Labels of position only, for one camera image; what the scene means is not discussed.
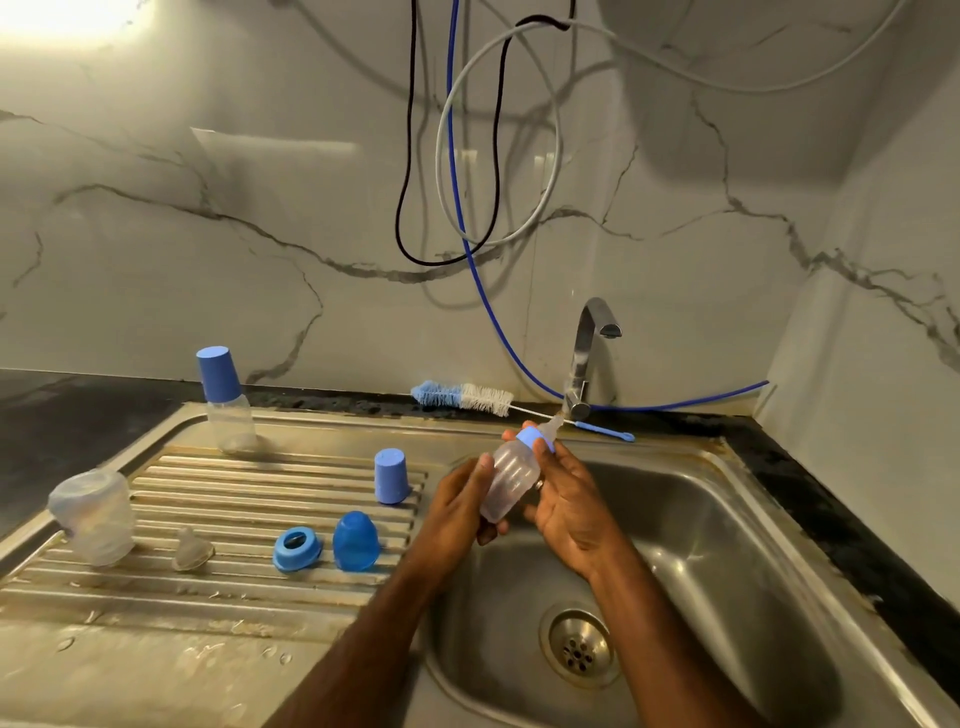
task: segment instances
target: sink drain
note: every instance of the sink drain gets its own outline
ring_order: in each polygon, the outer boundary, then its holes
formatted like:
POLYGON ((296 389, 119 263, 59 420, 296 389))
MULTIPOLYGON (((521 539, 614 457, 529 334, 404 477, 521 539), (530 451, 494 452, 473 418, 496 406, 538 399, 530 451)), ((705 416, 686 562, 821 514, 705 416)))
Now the sink drain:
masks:
POLYGON ((620 674, 606 625, 583 605, 549 609, 540 620, 540 648, 550 666, 578 688, 603 688, 620 674))

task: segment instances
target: blue bristles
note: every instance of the blue bristles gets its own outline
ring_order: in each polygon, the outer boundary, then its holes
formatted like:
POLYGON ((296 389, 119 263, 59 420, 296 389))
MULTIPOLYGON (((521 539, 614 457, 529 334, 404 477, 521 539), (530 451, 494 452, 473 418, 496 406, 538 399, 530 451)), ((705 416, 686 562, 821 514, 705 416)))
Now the blue bristles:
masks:
POLYGON ((440 382, 427 380, 410 390, 410 396, 424 407, 460 407, 463 387, 444 387, 440 382))

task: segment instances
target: chrome faucet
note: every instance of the chrome faucet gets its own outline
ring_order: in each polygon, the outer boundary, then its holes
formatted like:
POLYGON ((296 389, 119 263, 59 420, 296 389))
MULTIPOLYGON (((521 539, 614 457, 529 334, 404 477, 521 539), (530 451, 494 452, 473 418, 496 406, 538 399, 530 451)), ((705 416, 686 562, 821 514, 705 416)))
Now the chrome faucet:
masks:
POLYGON ((590 413, 590 405, 584 398, 587 396, 587 364, 594 333, 599 333, 605 339, 616 339, 623 335, 607 302, 596 297, 587 301, 580 313, 577 338, 573 342, 570 376, 564 388, 564 414, 578 421, 585 420, 590 413))

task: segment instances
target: hand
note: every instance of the hand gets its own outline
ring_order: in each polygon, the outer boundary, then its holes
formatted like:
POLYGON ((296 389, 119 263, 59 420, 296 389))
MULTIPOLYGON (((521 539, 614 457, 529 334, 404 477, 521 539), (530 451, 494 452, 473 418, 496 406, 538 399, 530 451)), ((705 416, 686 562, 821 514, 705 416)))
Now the hand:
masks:
MULTIPOLYGON (((503 433, 504 440, 515 437, 511 430, 503 433)), ((544 483, 540 503, 524 506, 523 516, 537 526, 561 561, 592 582, 603 559, 622 546, 626 537, 584 464, 559 440, 554 448, 556 455, 544 441, 534 443, 544 483)))
POLYGON ((506 533, 507 522, 494 526, 480 516, 492 482, 493 458, 487 452, 446 475, 401 563, 439 586, 467 556, 474 538, 485 546, 497 533, 506 533))

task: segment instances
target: baby bottle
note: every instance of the baby bottle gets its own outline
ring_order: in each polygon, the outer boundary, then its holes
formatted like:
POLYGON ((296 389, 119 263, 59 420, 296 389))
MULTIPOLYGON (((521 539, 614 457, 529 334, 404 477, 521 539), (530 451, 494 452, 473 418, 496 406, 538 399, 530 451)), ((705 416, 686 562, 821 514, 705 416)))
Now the baby bottle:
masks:
POLYGON ((528 425, 516 435, 515 440, 497 448, 493 454, 493 483, 480 506, 480 515, 487 521, 496 523, 503 519, 540 479, 540 465, 533 452, 534 443, 545 440, 553 452, 553 441, 557 439, 557 430, 563 423, 563 415, 554 415, 546 425, 528 425))

